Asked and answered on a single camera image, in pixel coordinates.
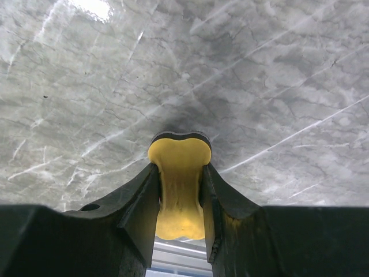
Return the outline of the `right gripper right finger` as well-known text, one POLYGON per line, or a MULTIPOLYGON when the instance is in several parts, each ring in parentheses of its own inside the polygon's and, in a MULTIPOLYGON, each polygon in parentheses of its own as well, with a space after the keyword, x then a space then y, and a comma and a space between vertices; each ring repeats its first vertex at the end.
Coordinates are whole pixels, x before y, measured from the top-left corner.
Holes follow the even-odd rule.
POLYGON ((367 276, 368 208, 260 206, 202 170, 206 255, 214 276, 367 276))

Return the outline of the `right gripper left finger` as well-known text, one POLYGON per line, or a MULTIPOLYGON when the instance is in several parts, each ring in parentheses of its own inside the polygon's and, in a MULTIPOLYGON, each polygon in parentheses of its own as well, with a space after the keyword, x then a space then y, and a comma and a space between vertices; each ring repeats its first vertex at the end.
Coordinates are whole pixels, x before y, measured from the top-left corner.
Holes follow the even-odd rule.
POLYGON ((160 182, 147 165, 77 211, 1 206, 2 276, 144 276, 151 266, 160 182))

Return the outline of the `yellow bone-shaped eraser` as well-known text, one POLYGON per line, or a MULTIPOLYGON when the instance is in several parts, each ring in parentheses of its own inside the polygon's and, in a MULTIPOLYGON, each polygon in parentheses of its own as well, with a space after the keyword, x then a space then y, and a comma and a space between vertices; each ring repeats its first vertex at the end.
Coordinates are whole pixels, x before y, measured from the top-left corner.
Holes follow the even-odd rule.
POLYGON ((152 139, 148 159, 159 170, 161 187, 156 223, 159 238, 205 238, 199 193, 203 167, 211 157, 210 140, 199 131, 163 131, 152 139))

